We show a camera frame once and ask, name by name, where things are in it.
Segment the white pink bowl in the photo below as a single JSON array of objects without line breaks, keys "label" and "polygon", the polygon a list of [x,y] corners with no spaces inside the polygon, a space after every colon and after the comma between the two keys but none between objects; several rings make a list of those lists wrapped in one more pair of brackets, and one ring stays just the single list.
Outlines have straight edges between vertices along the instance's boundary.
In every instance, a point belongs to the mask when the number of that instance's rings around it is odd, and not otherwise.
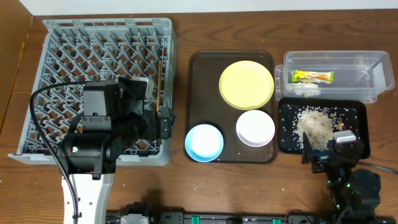
[{"label": "white pink bowl", "polygon": [[275,134],[273,119],[260,110],[244,112],[236,122],[236,134],[247,146],[262,147],[272,141]]}]

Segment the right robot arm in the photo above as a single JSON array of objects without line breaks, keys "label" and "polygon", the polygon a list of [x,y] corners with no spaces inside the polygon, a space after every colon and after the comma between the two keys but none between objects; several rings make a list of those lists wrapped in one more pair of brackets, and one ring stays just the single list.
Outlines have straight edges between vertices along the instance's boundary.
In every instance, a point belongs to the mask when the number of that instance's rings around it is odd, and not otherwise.
[{"label": "right robot arm", "polygon": [[367,169],[354,170],[359,164],[364,143],[352,131],[335,132],[326,142],[327,149],[315,149],[303,133],[302,164],[312,172],[325,173],[327,188],[335,208],[316,223],[376,223],[375,208],[380,204],[380,176]]}]

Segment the green snack wrapper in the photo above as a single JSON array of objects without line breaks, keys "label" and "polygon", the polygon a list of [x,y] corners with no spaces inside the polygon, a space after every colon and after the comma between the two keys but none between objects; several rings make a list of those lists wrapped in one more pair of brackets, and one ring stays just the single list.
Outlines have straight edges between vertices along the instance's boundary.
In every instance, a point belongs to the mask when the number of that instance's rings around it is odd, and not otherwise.
[{"label": "green snack wrapper", "polygon": [[313,71],[304,71],[304,70],[294,70],[292,74],[292,82],[332,84],[334,82],[334,72],[313,72]]}]

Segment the wooden chopstick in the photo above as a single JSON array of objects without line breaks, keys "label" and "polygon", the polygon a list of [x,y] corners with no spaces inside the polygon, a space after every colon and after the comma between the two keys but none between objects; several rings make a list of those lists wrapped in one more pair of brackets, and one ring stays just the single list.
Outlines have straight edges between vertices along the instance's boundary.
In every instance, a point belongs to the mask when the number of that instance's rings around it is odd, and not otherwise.
[{"label": "wooden chopstick", "polygon": [[161,76],[162,76],[162,61],[161,59],[159,59],[158,76],[157,76],[157,98],[156,98],[156,111],[158,115],[160,110]]}]

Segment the light blue bowl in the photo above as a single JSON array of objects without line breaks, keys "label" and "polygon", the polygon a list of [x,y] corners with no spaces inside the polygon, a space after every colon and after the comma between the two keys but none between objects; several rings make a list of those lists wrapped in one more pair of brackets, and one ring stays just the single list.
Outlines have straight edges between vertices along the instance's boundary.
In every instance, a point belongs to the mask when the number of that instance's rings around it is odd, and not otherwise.
[{"label": "light blue bowl", "polygon": [[224,139],[221,131],[210,124],[193,127],[185,137],[185,151],[197,162],[211,162],[223,151]]}]

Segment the rice food waste pile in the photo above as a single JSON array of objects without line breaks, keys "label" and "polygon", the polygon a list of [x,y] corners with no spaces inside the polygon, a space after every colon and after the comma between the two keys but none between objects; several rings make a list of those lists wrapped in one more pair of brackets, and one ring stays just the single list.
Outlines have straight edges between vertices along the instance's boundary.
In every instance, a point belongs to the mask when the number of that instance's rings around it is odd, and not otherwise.
[{"label": "rice food waste pile", "polygon": [[351,130],[359,136],[358,113],[352,108],[282,105],[279,108],[279,149],[301,154],[303,132],[313,148],[325,150],[333,133]]}]

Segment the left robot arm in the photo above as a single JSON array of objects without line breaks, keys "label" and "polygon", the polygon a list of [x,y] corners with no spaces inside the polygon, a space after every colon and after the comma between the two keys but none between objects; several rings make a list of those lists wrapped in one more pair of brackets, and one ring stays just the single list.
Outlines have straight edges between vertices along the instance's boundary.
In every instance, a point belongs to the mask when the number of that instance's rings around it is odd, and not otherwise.
[{"label": "left robot arm", "polygon": [[120,78],[89,82],[83,88],[83,113],[75,118],[57,154],[67,175],[62,187],[64,223],[104,223],[117,159],[138,139],[169,139],[175,113],[144,109],[151,90],[146,81]]}]

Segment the white tissue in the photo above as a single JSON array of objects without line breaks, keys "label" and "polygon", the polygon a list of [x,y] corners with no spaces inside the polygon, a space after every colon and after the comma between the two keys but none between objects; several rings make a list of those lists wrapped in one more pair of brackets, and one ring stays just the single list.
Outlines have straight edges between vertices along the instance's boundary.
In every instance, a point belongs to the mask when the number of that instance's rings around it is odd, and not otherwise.
[{"label": "white tissue", "polygon": [[316,83],[290,83],[288,87],[293,90],[296,95],[303,96],[304,98],[318,96],[321,94],[321,91]]}]

